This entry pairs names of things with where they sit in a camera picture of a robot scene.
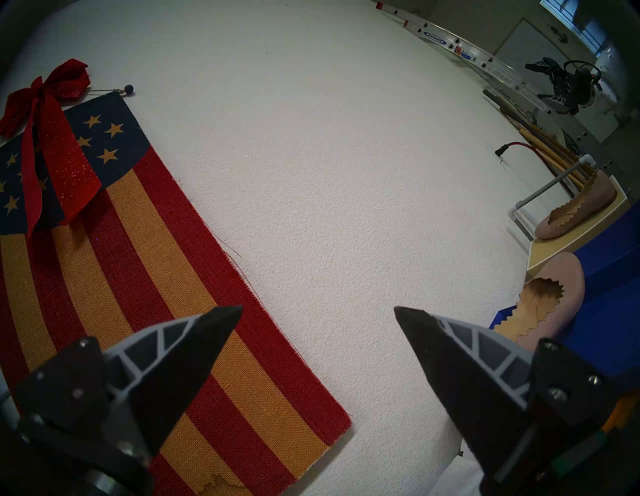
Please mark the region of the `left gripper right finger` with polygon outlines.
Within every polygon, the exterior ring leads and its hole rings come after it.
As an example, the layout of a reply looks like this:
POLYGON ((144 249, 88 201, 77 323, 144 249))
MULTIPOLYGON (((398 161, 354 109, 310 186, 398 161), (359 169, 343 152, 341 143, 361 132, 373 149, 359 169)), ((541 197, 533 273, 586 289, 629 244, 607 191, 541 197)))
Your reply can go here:
POLYGON ((394 314, 482 469, 480 488, 624 487, 619 435, 603 430, 620 395, 591 363, 553 338, 531 352, 416 308, 394 314))

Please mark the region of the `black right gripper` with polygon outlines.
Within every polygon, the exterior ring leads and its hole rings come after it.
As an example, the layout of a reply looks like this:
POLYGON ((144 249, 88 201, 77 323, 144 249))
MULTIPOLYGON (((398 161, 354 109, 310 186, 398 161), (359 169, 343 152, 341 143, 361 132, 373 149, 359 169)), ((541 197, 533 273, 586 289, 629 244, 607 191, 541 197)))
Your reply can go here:
POLYGON ((526 63, 525 69, 553 76, 554 95, 538 94, 538 99, 563 115, 574 115, 589 103, 593 88, 599 85, 599 68, 587 61, 567 61, 562 66, 550 57, 526 63))

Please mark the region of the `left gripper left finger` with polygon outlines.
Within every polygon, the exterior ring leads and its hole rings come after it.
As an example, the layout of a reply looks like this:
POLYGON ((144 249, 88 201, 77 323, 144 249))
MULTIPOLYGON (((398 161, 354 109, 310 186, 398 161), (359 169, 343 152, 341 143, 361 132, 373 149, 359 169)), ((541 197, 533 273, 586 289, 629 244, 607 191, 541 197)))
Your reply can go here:
POLYGON ((81 337, 17 387, 18 432, 78 458, 152 458, 210 375, 241 305, 155 324, 102 351, 81 337))

